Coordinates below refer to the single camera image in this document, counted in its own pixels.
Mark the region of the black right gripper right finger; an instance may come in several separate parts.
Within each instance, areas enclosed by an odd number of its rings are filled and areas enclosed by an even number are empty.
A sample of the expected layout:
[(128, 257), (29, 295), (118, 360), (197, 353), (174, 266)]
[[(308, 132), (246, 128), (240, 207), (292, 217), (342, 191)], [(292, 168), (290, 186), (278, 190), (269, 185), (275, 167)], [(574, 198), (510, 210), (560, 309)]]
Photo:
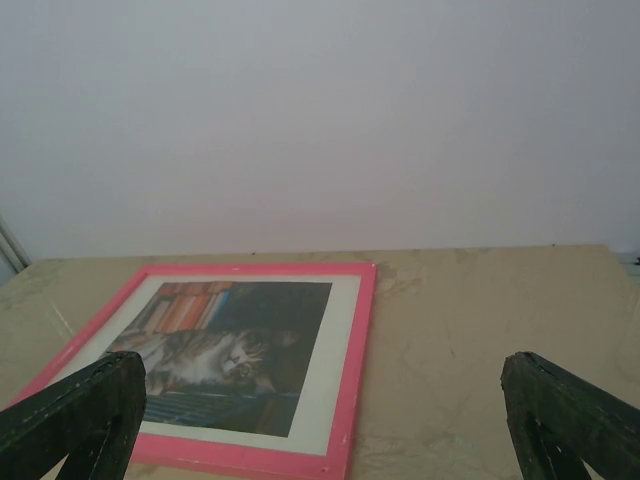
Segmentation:
[(639, 477), (639, 410), (533, 352), (505, 359), (507, 425), (525, 479)]

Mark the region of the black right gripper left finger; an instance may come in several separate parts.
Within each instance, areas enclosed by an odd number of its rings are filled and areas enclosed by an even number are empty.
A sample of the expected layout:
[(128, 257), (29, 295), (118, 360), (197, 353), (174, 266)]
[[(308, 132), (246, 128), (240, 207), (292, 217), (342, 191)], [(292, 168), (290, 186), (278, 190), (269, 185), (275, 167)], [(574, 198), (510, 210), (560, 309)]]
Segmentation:
[(122, 479), (145, 407), (140, 355), (110, 353), (1, 412), (1, 477)]

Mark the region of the pink picture frame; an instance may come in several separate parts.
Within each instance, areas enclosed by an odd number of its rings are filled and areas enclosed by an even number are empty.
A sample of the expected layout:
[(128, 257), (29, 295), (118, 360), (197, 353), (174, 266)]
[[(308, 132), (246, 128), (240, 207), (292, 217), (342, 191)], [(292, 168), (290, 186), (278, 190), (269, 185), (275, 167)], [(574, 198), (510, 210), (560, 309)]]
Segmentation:
[(21, 402), (86, 366), (100, 343), (162, 282), (308, 281), (333, 283), (292, 431), (278, 440), (221, 429), (144, 423), (132, 459), (249, 479), (346, 478), (376, 280), (373, 263), (147, 265), (15, 397)]

